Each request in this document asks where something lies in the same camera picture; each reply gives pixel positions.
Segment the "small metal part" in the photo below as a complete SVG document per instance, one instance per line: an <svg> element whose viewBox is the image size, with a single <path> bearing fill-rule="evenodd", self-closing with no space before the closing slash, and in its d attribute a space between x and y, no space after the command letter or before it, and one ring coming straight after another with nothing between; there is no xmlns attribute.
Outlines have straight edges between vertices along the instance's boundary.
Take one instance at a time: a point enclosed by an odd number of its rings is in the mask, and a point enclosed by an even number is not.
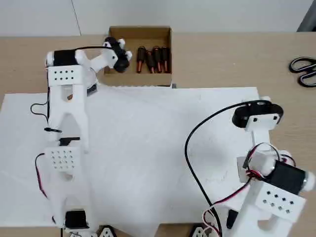
<svg viewBox="0 0 316 237"><path fill-rule="evenodd" d="M164 46L161 48L161 61L163 63L163 70L165 73L169 73L168 60L169 60L169 49Z"/></svg>
<svg viewBox="0 0 316 237"><path fill-rule="evenodd" d="M155 62L154 62L153 55L150 51L146 52L146 64L150 73L155 73Z"/></svg>
<svg viewBox="0 0 316 237"><path fill-rule="evenodd" d="M142 72L142 65L145 61L146 48L144 46L140 46L137 50L137 73Z"/></svg>
<svg viewBox="0 0 316 237"><path fill-rule="evenodd" d="M161 68L161 53L160 53L160 48L158 46L153 47L153 56L154 60L156 62L157 66L157 72L162 73L162 68Z"/></svg>

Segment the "black component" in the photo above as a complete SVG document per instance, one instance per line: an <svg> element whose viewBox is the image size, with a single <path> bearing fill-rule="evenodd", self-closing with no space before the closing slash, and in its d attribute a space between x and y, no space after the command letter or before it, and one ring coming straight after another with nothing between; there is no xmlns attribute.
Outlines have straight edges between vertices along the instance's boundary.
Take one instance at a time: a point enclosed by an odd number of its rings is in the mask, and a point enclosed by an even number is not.
<svg viewBox="0 0 316 237"><path fill-rule="evenodd" d="M161 48L161 63L165 73L170 72L170 49L167 47Z"/></svg>
<svg viewBox="0 0 316 237"><path fill-rule="evenodd" d="M304 183L305 171L276 160L275 169L266 177L266 182L298 195Z"/></svg>
<svg viewBox="0 0 316 237"><path fill-rule="evenodd" d="M62 130L53 129L53 128L50 128L50 127L46 127L46 128L44 128L44 130L45 130L46 132L59 132L59 133L62 133L62 132L63 132Z"/></svg>
<svg viewBox="0 0 316 237"><path fill-rule="evenodd" d="M279 123L283 116L283 109L281 106L272 103L252 103L237 108L232 121L235 126L245 128L250 116L268 114L278 114L279 120L277 123Z"/></svg>
<svg viewBox="0 0 316 237"><path fill-rule="evenodd" d="M169 49L167 47L161 48L161 60L168 61L169 59Z"/></svg>
<svg viewBox="0 0 316 237"><path fill-rule="evenodd" d="M146 48L144 46L140 46L137 50L137 62L145 61Z"/></svg>
<svg viewBox="0 0 316 237"><path fill-rule="evenodd" d="M90 88L87 89L87 96L92 95L96 91L97 91L97 84L94 84Z"/></svg>
<svg viewBox="0 0 316 237"><path fill-rule="evenodd" d="M62 137L59 139L59 146L67 146L71 141L79 141L80 137Z"/></svg>
<svg viewBox="0 0 316 237"><path fill-rule="evenodd" d="M140 46L137 50L137 73L142 72L142 66L145 61L146 48L144 46Z"/></svg>
<svg viewBox="0 0 316 237"><path fill-rule="evenodd" d="M153 55L150 51L146 52L146 64L150 73L155 73L155 62L154 62Z"/></svg>
<svg viewBox="0 0 316 237"><path fill-rule="evenodd" d="M114 37L106 37L104 41L110 43L118 57L117 62L114 64L114 69L119 73L125 72L126 68L129 66L126 51L120 47L119 42Z"/></svg>
<svg viewBox="0 0 316 237"><path fill-rule="evenodd" d="M54 51L54 66L68 66L68 65L77 65L77 60L75 57L76 51L73 49L70 50L58 50Z"/></svg>
<svg viewBox="0 0 316 237"><path fill-rule="evenodd" d="M156 68L159 73L162 73L161 69L161 53L158 46L153 47L153 56L156 63Z"/></svg>
<svg viewBox="0 0 316 237"><path fill-rule="evenodd" d="M88 229L84 210L67 211L65 227L68 229Z"/></svg>
<svg viewBox="0 0 316 237"><path fill-rule="evenodd" d="M238 216L238 212L236 212L234 210L228 211L228 217L227 217L227 222L226 222L227 229L230 230L233 227L237 216Z"/></svg>

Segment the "white wire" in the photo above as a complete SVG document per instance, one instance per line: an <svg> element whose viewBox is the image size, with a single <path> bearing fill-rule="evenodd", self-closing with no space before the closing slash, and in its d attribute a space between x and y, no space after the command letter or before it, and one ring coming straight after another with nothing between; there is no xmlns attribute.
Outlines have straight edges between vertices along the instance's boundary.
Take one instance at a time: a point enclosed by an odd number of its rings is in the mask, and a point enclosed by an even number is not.
<svg viewBox="0 0 316 237"><path fill-rule="evenodd" d="M201 233L201 236L203 236L203 234L205 233L206 230L209 230L209 229L212 229L216 234L217 234L217 231L214 229L214 226L211 226L209 225L205 220L204 220L204 217L205 217L205 214L209 211L209 209L206 209L203 213L202 213L202 221L203 223L207 226L205 229L203 229L202 233Z"/></svg>

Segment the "wire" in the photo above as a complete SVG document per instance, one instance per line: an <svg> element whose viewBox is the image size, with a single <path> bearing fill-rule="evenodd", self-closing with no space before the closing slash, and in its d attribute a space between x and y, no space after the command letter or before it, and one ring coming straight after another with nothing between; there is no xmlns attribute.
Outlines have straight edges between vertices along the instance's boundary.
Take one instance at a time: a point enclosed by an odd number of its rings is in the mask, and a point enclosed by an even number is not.
<svg viewBox="0 0 316 237"><path fill-rule="evenodd" d="M251 159L252 159L252 155L255 153L255 151L257 150L257 148L258 148L259 146L261 146L261 145L269 145L269 146L276 152L277 160L278 160L278 161L281 161L280 153L279 153L278 149L277 149L275 146L273 146L272 144L270 144L270 143L262 142L262 143L257 144L256 146L254 146L254 147L248 152L248 154L247 154L247 156L246 156L246 159L245 159L245 162L246 162L246 164L247 164L247 169L248 169L248 170L250 170L250 168L249 168L249 163L250 163L250 161L251 161Z"/></svg>
<svg viewBox="0 0 316 237"><path fill-rule="evenodd" d="M244 190L244 189L248 186L248 184L250 183L251 179L252 179L252 177L250 177L244 185L242 185L239 189L237 189L235 192L233 192L233 193L230 194L229 196L227 196L227 197L225 197L225 198L223 198L223 199L221 199L221 200L219 200L219 201L214 202L213 205L211 205L209 209L211 209L211 208L213 208L214 206L216 206L216 205L218 205L218 204L221 204L221 203L223 203L223 202L226 202L226 201L228 201L229 199L235 197L237 194L239 194L242 190Z"/></svg>
<svg viewBox="0 0 316 237"><path fill-rule="evenodd" d="M189 167L189 169L190 169L190 171L191 171L191 173L192 173L192 175L193 175L193 177L194 177L194 179L195 179L197 185L198 185L199 188L201 189L201 191L202 191L202 193L203 193L203 195L204 195L204 197L205 197L207 203L209 204L209 206L212 206L213 204L212 204L212 202L210 201L209 197L207 196L207 194L206 194L206 192L205 192L205 190L204 190L204 188L203 188L201 182L199 181L198 177L196 176L196 174L195 174L195 172L194 172L194 170L193 170L193 168L192 168L192 166L191 166L191 164L190 164L190 161L189 161L189 157L188 157L188 144L189 144L189 141L190 141L192 135L195 133L195 131L196 131L199 127L201 127L204 123L206 123L207 121L209 121L211 118L215 117L216 115L218 115L218 114L220 114L220 113L222 113L222 112L224 112L224 111L226 111L226 110L233 109L233 108L235 108L235 107L244 106L244 105L249 105L249 104L255 104L255 103L269 103L269 104L271 104L271 102L268 101L268 100L252 100L252 101L242 102L242 103L234 104L234 105L228 106L228 107L226 107L226 108L223 108L223 109L221 109L221 110L219 110L219 111L213 113L212 115L210 115L209 117L207 117L206 119L204 119L202 122L200 122L200 123L190 132L190 134L189 134L189 136L188 136L188 138L187 138L187 140L186 140L186 143L185 143L185 146L184 146L184 155L185 155L185 158L186 158L186 162L187 162L187 164L188 164L188 167ZM222 226L221 226L221 222L220 222L220 219L219 219L219 217L218 217L218 214L217 214L217 212L216 212L216 210L215 210L214 208L211 208L210 211L214 214L214 217L215 217L216 222L217 222L217 226L218 226L218 230L219 230L220 236L222 236L222 235L223 235Z"/></svg>
<svg viewBox="0 0 316 237"><path fill-rule="evenodd" d="M35 158L35 169L36 169L36 175L37 175L37 177L38 177L39 190L40 190L41 193L45 196L45 198L48 199L48 197L47 197L47 195L46 195L46 193L45 193L45 191L44 191L44 189L43 189L43 187L42 187L42 185L41 185L40 172L39 172L38 164L37 164L38 158L39 158L40 156L43 156L43 155L45 155L45 153L40 153L40 154L38 154L38 156Z"/></svg>
<svg viewBox="0 0 316 237"><path fill-rule="evenodd" d="M79 21L78 21L78 16L77 16L76 9L75 9L74 0L71 0L71 5L72 5L72 7L73 7L73 11L74 11L74 15L75 15L77 27L78 27L78 30L79 30L79 34L82 36L82 32L81 32L80 25L79 25Z"/></svg>
<svg viewBox="0 0 316 237"><path fill-rule="evenodd" d="M210 213L210 214L214 217L214 215L213 215L211 212L209 212L209 209L208 209L208 210L205 210L205 211L203 212L203 214L202 214L202 221L203 221L203 223L206 225L206 228L204 229L204 232L205 232L207 229L212 229L212 230L214 230L214 231L217 233L217 235L220 237L221 235L220 235L220 233L219 233L219 230L218 230L214 225L208 224L208 222L206 221L205 215L206 215L207 212Z"/></svg>
<svg viewBox="0 0 316 237"><path fill-rule="evenodd" d="M43 104L40 104L40 103L34 103L34 104L32 104L32 105L31 105L31 107L30 107L31 113L32 113L32 114L34 114L34 115L42 115L42 116L44 116L44 117L45 117L45 119L46 119L47 124L48 124L48 116L47 116L47 115L45 115L45 114L42 114L42 113L35 113L35 112L33 111L33 106L35 106L35 105L44 106L44 105L47 105L47 104L48 104L48 101L49 101L49 100L46 100L46 102L45 102L45 103L43 103Z"/></svg>
<svg viewBox="0 0 316 237"><path fill-rule="evenodd" d="M107 48L107 49L114 50L112 47L107 47L107 46L85 46L85 47L75 48L74 50L79 50L79 49L92 49L92 48Z"/></svg>
<svg viewBox="0 0 316 237"><path fill-rule="evenodd" d="M293 162L293 166L296 167L296 161L295 161L295 159L293 157L285 155L285 154L281 154L281 156L289 158Z"/></svg>

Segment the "white wall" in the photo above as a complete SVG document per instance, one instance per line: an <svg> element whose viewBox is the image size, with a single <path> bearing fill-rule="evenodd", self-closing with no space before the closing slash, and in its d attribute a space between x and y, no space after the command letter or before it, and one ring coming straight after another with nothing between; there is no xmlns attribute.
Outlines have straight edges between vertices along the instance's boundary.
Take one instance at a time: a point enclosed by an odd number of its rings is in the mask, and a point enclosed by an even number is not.
<svg viewBox="0 0 316 237"><path fill-rule="evenodd" d="M174 31L297 30L313 0L73 0L82 34L111 25ZM71 0L0 0L0 36L79 35Z"/></svg>
<svg viewBox="0 0 316 237"><path fill-rule="evenodd" d="M0 0L0 36L76 35L71 0Z"/></svg>
<svg viewBox="0 0 316 237"><path fill-rule="evenodd" d="M174 31L296 31L313 0L74 0L83 34L111 25Z"/></svg>

